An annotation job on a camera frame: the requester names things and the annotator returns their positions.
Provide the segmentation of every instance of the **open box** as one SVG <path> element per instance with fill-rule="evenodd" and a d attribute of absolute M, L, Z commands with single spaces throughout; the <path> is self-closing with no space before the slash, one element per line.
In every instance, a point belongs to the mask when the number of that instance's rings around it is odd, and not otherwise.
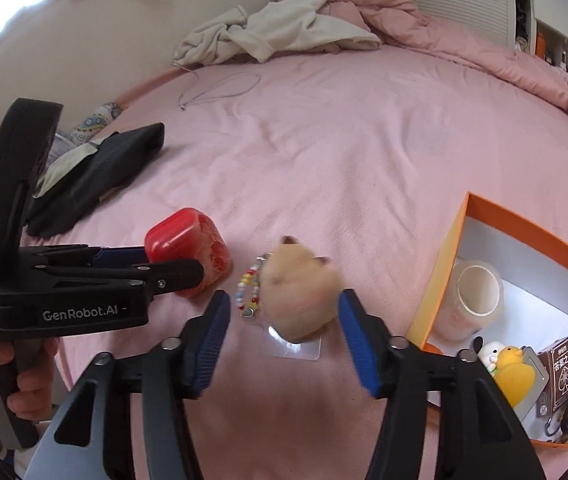
<path fill-rule="evenodd" d="M 480 332 L 451 342 L 432 332 L 432 327 L 452 269 L 464 260 L 487 262 L 499 272 L 504 284 L 504 311 Z M 517 214 L 467 193 L 440 249 L 407 337 L 419 348 L 428 342 L 444 354 L 455 355 L 469 348 L 477 335 L 485 342 L 530 346 L 535 352 L 567 336 L 568 245 Z M 559 412 L 553 427 L 558 425 Z M 547 421 L 548 417 L 537 417 L 533 406 L 522 425 L 536 446 L 568 447 L 548 442 L 544 433 Z"/>

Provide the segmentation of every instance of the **beige plush toy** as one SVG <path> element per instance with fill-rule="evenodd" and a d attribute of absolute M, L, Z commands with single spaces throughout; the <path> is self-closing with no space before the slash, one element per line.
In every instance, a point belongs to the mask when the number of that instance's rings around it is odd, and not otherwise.
<path fill-rule="evenodd" d="M 342 276 L 328 258 L 286 236 L 260 273 L 260 310 L 289 342 L 299 342 L 337 315 Z"/>

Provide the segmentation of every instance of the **tape roll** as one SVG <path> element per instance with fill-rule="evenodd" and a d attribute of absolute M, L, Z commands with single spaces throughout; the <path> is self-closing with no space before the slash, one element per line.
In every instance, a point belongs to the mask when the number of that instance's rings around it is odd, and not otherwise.
<path fill-rule="evenodd" d="M 504 311 L 504 284 L 497 270 L 478 260 L 459 262 L 451 272 L 433 330 L 460 341 L 489 326 Z"/>

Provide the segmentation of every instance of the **red plastic object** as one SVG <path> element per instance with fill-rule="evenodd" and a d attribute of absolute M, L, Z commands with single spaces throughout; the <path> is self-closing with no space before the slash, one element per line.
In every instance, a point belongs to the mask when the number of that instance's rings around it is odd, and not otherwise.
<path fill-rule="evenodd" d="M 204 267 L 204 279 L 196 288 L 176 292 L 192 298 L 215 283 L 231 268 L 231 256 L 213 221 L 201 211 L 187 207 L 152 227 L 144 237 L 151 263 L 195 258 Z"/>

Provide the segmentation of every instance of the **white wall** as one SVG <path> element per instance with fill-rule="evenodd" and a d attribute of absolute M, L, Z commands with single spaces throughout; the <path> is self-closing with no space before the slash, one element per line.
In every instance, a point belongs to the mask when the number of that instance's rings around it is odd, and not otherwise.
<path fill-rule="evenodd" d="M 45 0 L 0 35 L 0 122 L 17 97 L 64 104 L 62 127 L 170 66 L 193 27 L 268 0 Z"/>

